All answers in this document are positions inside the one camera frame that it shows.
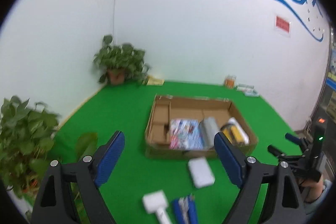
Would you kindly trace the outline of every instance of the white wall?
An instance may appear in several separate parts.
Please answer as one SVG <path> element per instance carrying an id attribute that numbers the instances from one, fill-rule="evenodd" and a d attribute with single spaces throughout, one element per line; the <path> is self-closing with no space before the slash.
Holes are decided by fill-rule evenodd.
<path id="1" fill-rule="evenodd" d="M 166 80 L 221 84 L 236 75 L 300 130 L 322 86 L 329 30 L 312 0 L 286 1 L 315 36 L 324 30 L 322 42 L 275 0 L 116 0 L 115 37 L 145 49 L 151 74 Z M 274 30 L 276 14 L 291 22 L 290 37 Z"/>
<path id="2" fill-rule="evenodd" d="M 114 0 L 18 0 L 0 34 L 0 98 L 44 101 L 62 118 L 99 88 L 93 55 Z"/>

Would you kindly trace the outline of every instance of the potted plant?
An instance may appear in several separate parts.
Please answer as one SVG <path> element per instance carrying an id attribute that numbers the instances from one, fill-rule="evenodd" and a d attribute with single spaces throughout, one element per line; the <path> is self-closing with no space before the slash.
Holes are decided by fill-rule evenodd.
<path id="1" fill-rule="evenodd" d="M 0 115 L 0 176 L 18 198 L 23 194 L 35 198 L 58 125 L 58 115 L 48 112 L 45 104 L 35 103 L 35 108 L 30 108 L 28 103 L 17 96 L 4 99 Z"/>
<path id="2" fill-rule="evenodd" d="M 103 46 L 95 54 L 94 63 L 104 73 L 99 82 L 110 80 L 112 85 L 120 85 L 125 79 L 137 79 L 143 82 L 147 78 L 149 66 L 144 63 L 145 51 L 135 49 L 131 44 L 113 45 L 112 35 L 103 38 Z"/>

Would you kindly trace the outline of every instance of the white handle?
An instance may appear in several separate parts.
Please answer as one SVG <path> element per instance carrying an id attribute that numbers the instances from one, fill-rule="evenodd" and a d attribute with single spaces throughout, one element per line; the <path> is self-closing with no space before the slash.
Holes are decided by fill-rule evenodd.
<path id="1" fill-rule="evenodd" d="M 155 212 L 160 224 L 172 224 L 165 209 L 159 208 Z"/>

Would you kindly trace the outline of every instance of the person's sleeve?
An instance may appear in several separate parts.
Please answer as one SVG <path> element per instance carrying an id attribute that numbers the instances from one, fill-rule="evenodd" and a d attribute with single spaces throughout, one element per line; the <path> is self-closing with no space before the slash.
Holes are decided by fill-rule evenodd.
<path id="1" fill-rule="evenodd" d="M 331 186 L 332 186 L 332 182 L 329 180 L 325 180 L 324 190 L 321 196 L 312 203 L 304 202 L 304 210 L 305 210 L 306 215 L 308 215 L 308 217 L 311 217 L 314 214 L 314 212 L 317 210 L 317 208 L 321 205 L 321 203 L 324 201 Z"/>

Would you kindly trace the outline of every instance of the human hand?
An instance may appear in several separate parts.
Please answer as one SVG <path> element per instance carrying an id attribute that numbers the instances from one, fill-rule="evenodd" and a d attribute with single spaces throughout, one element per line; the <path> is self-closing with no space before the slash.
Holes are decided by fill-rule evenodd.
<path id="1" fill-rule="evenodd" d="M 308 196 L 305 199 L 305 202 L 312 203 L 316 201 L 323 192 L 323 189 L 324 189 L 323 175 L 321 175 L 319 182 L 316 182 L 311 179 L 306 179 L 306 180 L 300 179 L 299 185 L 302 187 L 310 187 L 310 191 L 309 191 Z"/>

